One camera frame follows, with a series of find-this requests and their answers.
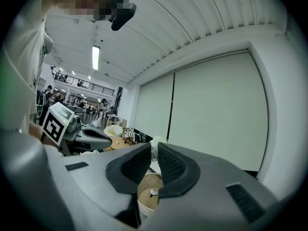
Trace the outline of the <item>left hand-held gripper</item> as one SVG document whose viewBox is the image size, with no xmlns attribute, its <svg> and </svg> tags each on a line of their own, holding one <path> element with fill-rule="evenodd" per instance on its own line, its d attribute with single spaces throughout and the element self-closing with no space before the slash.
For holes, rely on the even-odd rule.
<svg viewBox="0 0 308 231">
<path fill-rule="evenodd" d="M 86 151 L 102 151 L 111 146 L 111 138 L 101 130 L 81 127 L 81 116 L 63 104 L 55 103 L 46 113 L 41 141 L 48 138 L 61 153 L 73 153 L 76 139 Z"/>
</svg>

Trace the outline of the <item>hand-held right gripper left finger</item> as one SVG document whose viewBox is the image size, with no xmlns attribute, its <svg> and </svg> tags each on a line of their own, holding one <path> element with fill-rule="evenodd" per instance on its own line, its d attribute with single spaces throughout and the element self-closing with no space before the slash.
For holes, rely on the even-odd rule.
<svg viewBox="0 0 308 231">
<path fill-rule="evenodd" d="M 151 164 L 151 145 L 63 158 L 87 197 L 107 214 L 133 228 L 141 225 L 137 189 Z"/>
</svg>

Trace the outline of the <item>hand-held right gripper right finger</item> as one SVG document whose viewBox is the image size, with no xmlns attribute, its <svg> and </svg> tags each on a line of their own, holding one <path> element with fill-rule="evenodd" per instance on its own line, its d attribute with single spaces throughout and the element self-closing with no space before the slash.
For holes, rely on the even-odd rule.
<svg viewBox="0 0 308 231">
<path fill-rule="evenodd" d="M 229 161 L 159 143 L 163 178 L 146 231 L 262 231 L 281 203 L 256 178 Z"/>
</svg>

